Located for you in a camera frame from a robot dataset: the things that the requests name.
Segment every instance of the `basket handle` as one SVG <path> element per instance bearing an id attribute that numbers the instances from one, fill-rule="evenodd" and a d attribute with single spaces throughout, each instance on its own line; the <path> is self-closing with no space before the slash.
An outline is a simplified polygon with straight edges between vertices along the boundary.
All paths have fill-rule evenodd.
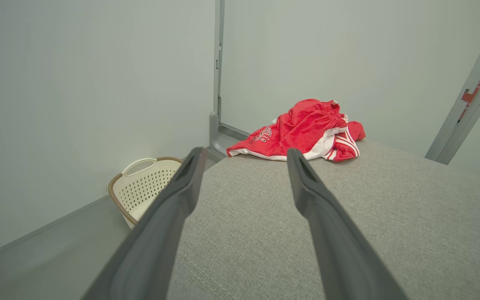
<path id="1" fill-rule="evenodd" d="M 151 161 L 153 162 L 149 167 L 145 167 L 144 169 L 141 169 L 140 171 L 136 171 L 134 173 L 131 173 L 129 175 L 127 175 L 127 171 L 129 171 L 131 168 L 133 168 L 134 166 L 140 164 L 141 162 L 147 162 L 147 161 Z M 154 167 L 155 163 L 157 163 L 157 159 L 139 159 L 137 161 L 133 161 L 132 163 L 130 163 L 123 171 L 122 171 L 122 175 L 124 177 L 130 177 L 132 175 L 136 175 L 140 172 L 144 172 L 145 170 L 149 169 L 149 168 L 152 168 Z"/>

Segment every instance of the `brown basket rim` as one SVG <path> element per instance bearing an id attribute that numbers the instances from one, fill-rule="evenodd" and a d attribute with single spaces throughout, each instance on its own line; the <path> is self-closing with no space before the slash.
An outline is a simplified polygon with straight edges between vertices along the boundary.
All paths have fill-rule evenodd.
<path id="1" fill-rule="evenodd" d="M 157 161 L 164 161 L 164 160 L 176 161 L 178 163 L 183 162 L 183 160 L 173 156 L 162 156 L 157 158 Z M 116 183 L 116 181 L 118 181 L 118 179 L 120 178 L 122 178 L 122 173 L 119 173 L 118 175 L 114 176 L 114 178 L 109 182 L 107 186 L 107 190 L 110 197 L 112 198 L 112 201 L 114 201 L 114 204 L 116 205 L 116 207 L 118 207 L 118 210 L 120 211 L 120 213 L 122 213 L 122 215 L 127 220 L 129 220 L 129 222 L 131 222 L 133 225 L 136 226 L 138 224 L 138 221 L 135 218 L 133 218 L 133 216 L 131 216 L 131 214 L 125 209 L 125 207 L 123 207 L 123 205 L 120 203 L 120 200 L 118 200 L 118 198 L 114 194 L 114 190 L 113 190 L 114 183 Z"/>

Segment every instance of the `gray floor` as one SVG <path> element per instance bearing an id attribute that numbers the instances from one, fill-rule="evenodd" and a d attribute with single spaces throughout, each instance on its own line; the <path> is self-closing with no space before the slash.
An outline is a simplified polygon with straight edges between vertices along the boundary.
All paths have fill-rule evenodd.
<path id="1" fill-rule="evenodd" d="M 130 231 L 108 196 L 63 219 L 2 247 L 0 299 L 79 299 Z"/>

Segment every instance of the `gray cushion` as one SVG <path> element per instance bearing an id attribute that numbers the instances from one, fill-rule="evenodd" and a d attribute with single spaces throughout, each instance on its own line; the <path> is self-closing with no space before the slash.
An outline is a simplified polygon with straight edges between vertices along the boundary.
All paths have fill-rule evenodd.
<path id="1" fill-rule="evenodd" d="M 480 182 L 375 142 L 310 161 L 409 298 L 480 299 Z M 324 298 L 285 162 L 238 155 L 206 171 L 169 298 Z"/>

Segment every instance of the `beige plastic basket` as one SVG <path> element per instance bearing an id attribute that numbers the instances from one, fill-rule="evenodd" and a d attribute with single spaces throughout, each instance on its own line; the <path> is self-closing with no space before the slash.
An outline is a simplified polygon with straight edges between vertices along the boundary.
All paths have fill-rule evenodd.
<path id="1" fill-rule="evenodd" d="M 134 173 L 128 173 L 145 162 L 151 162 L 151 165 Z M 138 224 L 142 215 L 168 185 L 182 162 L 175 157 L 137 160 L 110 181 L 107 190 L 130 228 Z"/>

